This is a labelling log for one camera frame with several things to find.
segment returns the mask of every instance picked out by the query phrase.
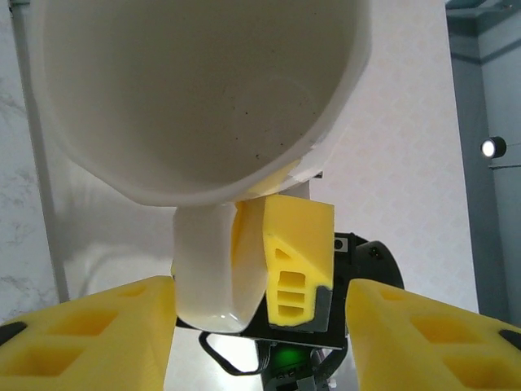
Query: white wall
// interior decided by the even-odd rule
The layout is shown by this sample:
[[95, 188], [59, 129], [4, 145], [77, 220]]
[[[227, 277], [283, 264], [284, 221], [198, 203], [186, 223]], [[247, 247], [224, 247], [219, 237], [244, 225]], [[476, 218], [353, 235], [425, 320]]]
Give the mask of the white wall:
[[[482, 58], [521, 40], [521, 12], [479, 36]], [[491, 135], [521, 142], [521, 46], [483, 66]], [[521, 164], [521, 146], [512, 147], [495, 165]], [[494, 172], [506, 286], [512, 322], [521, 324], [521, 169]]]
[[444, 4], [373, 8], [372, 57], [311, 196], [335, 205], [337, 231], [382, 240], [407, 290], [477, 310]]

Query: white mug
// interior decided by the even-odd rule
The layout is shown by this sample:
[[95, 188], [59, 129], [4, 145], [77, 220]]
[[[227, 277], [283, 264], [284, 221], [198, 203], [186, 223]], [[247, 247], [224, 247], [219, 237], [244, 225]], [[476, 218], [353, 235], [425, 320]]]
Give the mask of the white mug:
[[[31, 8], [42, 125], [123, 195], [177, 206], [190, 235], [219, 232], [225, 242], [233, 212], [226, 203], [285, 190], [322, 170], [370, 54], [367, 0], [35, 0]], [[190, 224], [205, 213], [207, 225]], [[212, 275], [230, 259], [215, 259], [226, 251], [210, 242], [218, 240], [194, 256], [182, 246], [177, 312], [185, 319], [198, 306], [214, 308], [192, 324], [236, 332], [256, 306], [234, 302], [235, 287], [215, 299], [225, 282]], [[257, 304], [265, 288], [259, 262], [256, 288], [244, 293]], [[196, 279], [202, 267], [212, 272]], [[216, 304], [224, 301], [227, 310]]]

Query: light fixture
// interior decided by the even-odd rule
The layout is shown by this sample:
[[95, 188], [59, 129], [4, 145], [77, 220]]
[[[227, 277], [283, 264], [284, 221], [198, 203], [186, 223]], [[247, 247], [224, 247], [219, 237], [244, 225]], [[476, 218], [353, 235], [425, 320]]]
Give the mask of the light fixture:
[[481, 153], [489, 159], [502, 157], [506, 154], [506, 141], [501, 137], [487, 138], [481, 144]]

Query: black cable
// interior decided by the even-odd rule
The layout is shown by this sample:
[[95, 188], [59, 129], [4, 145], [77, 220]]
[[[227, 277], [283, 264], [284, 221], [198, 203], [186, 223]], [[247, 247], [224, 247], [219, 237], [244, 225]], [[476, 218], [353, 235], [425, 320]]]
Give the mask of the black cable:
[[490, 165], [490, 169], [518, 169], [521, 165]]
[[237, 369], [231, 362], [222, 357], [210, 344], [208, 343], [209, 332], [201, 332], [199, 334], [199, 343], [203, 350], [221, 366], [223, 370], [232, 376], [252, 376], [259, 375], [269, 365], [271, 359], [271, 343], [265, 341], [257, 341], [259, 367], [255, 371], [243, 372]]
[[342, 350], [333, 350], [327, 355], [327, 357], [320, 363], [317, 369], [314, 371], [315, 382], [317, 384], [328, 380], [333, 376], [335, 371], [339, 369], [340, 365], [348, 355], [348, 341]]

